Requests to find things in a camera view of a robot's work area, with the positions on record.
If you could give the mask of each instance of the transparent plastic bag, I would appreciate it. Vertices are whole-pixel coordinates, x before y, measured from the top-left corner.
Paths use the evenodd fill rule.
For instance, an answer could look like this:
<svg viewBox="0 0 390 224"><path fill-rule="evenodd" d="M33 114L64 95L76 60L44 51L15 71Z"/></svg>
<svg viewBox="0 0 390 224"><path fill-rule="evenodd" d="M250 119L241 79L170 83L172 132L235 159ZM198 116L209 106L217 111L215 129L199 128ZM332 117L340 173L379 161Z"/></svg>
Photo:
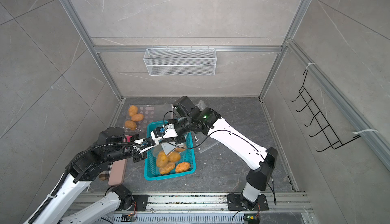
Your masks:
<svg viewBox="0 0 390 224"><path fill-rule="evenodd" d="M139 121L132 121L133 116L130 116L129 109L131 107L134 108L137 107L136 114L141 114L142 116L138 115L139 120L141 117L143 117ZM123 121L123 129L125 130L125 134L128 135L134 135L139 134L140 137L146 137L146 129L148 124L155 122L155 121L162 121L163 116L166 112L172 110L172 104L130 104L127 107L126 111L126 119ZM165 116L165 119L172 118L172 113L169 113Z"/></svg>
<svg viewBox="0 0 390 224"><path fill-rule="evenodd" d="M160 153L160 151L163 150L162 144L168 144L168 143L163 142L163 143L157 145L156 147L154 147L154 148L153 148L153 152L152 152L152 154L153 154L154 157L157 158L157 156L158 156L158 154ZM186 147L186 143L181 143L181 144L178 144L177 146L179 146L179 147ZM172 149L170 150L170 152L172 152L172 151L176 151L176 152L181 153L181 152L184 152L185 149L181 149L181 148L178 148L178 147L174 148L174 147L172 146Z"/></svg>

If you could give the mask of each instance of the gray marble wall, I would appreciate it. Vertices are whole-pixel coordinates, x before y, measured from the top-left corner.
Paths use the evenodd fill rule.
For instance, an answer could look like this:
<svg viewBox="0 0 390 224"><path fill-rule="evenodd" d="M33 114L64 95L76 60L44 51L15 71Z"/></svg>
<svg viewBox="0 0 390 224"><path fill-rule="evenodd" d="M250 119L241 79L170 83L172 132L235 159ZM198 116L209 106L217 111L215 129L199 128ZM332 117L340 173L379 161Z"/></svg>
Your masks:
<svg viewBox="0 0 390 224"><path fill-rule="evenodd" d="M294 40L390 142L389 4L312 0ZM308 137L319 127L304 126L311 113L296 112L302 99L290 101L298 95L304 69L288 53L265 98L299 189L308 192L322 223L388 223L390 173L368 145L357 139L319 153L328 146L324 136ZM349 141L351 124L310 75L305 84L341 141Z"/></svg>
<svg viewBox="0 0 390 224"><path fill-rule="evenodd" d="M25 221L118 101L58 0L0 0L1 223Z"/></svg>
<svg viewBox="0 0 390 224"><path fill-rule="evenodd" d="M71 1L99 45L280 45L300 2Z"/></svg>
<svg viewBox="0 0 390 224"><path fill-rule="evenodd" d="M300 0L71 0L95 45L281 45ZM214 76L149 76L103 53L124 96L258 96L275 53L219 53ZM170 87L161 90L166 82Z"/></svg>
<svg viewBox="0 0 390 224"><path fill-rule="evenodd" d="M390 142L390 0L313 0L294 37Z"/></svg>
<svg viewBox="0 0 390 224"><path fill-rule="evenodd" d="M213 76L150 76L144 53L101 53L124 96L253 96L257 97L276 53L217 53Z"/></svg>
<svg viewBox="0 0 390 224"><path fill-rule="evenodd" d="M310 110L298 96L305 66L288 52L265 97L266 107L300 191L306 191L320 223L387 223L390 173L363 139L317 152L329 146ZM342 142L352 139L353 126L308 75L305 87ZM309 97L303 93L306 101ZM314 104L309 104L314 113ZM324 127L325 120L317 116ZM331 130L330 140L336 142Z"/></svg>

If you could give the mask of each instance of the potato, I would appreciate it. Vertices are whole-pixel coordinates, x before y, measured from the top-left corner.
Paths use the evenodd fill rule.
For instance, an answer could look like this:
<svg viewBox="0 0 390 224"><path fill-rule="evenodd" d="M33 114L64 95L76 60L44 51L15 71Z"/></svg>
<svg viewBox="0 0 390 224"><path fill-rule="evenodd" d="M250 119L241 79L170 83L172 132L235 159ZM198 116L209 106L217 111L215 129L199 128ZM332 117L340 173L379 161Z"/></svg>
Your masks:
<svg viewBox="0 0 390 224"><path fill-rule="evenodd" d="M138 113L138 107L135 105L130 106L129 108L129 116L133 116Z"/></svg>
<svg viewBox="0 0 390 224"><path fill-rule="evenodd" d="M164 167L169 161L168 156L165 155L164 151L160 151L156 159L157 167Z"/></svg>
<svg viewBox="0 0 390 224"><path fill-rule="evenodd" d="M175 163L169 162L167 165L160 167L159 171L161 175L168 174L175 168Z"/></svg>
<svg viewBox="0 0 390 224"><path fill-rule="evenodd" d="M188 162L182 162L180 164L178 164L178 166L176 167L175 169L175 172L176 173L182 173L182 172L185 172L185 171L188 171L188 169L190 168L191 164L188 163Z"/></svg>
<svg viewBox="0 0 390 224"><path fill-rule="evenodd" d="M170 162L178 162L181 159L181 156L178 152L172 151L168 154L168 158Z"/></svg>
<svg viewBox="0 0 390 224"><path fill-rule="evenodd" d="M135 114L131 117L132 121L142 121L144 119L143 114Z"/></svg>
<svg viewBox="0 0 390 224"><path fill-rule="evenodd" d="M186 150L186 149L182 149L182 148L175 148L175 151L176 152L183 152L184 150Z"/></svg>
<svg viewBox="0 0 390 224"><path fill-rule="evenodd" d="M133 121L128 120L124 122L124 127L134 131L135 129L137 129L137 124L135 124L135 122Z"/></svg>

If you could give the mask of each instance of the white zip tie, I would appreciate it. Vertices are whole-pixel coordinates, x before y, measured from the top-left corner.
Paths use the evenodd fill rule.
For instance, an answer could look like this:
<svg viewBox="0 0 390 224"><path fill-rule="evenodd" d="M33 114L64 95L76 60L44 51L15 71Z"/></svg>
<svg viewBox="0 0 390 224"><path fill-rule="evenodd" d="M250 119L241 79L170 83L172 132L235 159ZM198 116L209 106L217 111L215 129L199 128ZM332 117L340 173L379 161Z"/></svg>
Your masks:
<svg viewBox="0 0 390 224"><path fill-rule="evenodd" d="M307 70L307 68L308 68L311 64L315 64L315 63L309 62L309 63L307 64L307 67L305 68L305 70Z"/></svg>
<svg viewBox="0 0 390 224"><path fill-rule="evenodd" d="M360 134L360 133L362 133L362 132L367 132L367 131L373 131L373 132L379 133L379 131L378 131L378 130L375 130L375 129L364 129L364 130L362 130L362 131L352 132L352 133L353 133L353 134Z"/></svg>

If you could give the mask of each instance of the black robotic arm joint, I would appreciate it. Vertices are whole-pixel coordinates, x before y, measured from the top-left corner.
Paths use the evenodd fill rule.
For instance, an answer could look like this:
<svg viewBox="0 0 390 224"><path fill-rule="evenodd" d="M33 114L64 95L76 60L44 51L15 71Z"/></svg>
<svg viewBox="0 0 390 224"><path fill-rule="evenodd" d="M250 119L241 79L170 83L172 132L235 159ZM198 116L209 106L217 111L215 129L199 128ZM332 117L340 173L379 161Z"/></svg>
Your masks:
<svg viewBox="0 0 390 224"><path fill-rule="evenodd" d="M100 132L98 139L89 147L109 144L111 142L122 142L125 139L124 129L110 127ZM138 135L133 135L130 142L139 139ZM83 155L72 167L70 174L75 178L73 182L93 181L99 173L106 171L108 163L132 157L131 146L107 146L92 150Z"/></svg>
<svg viewBox="0 0 390 224"><path fill-rule="evenodd" d="M246 181L254 188L264 191L266 190L268 181L271 178L272 172L275 169L278 152L273 147L267 149L267 156L263 162L260 162L261 167L256 170L249 170L246 175Z"/></svg>

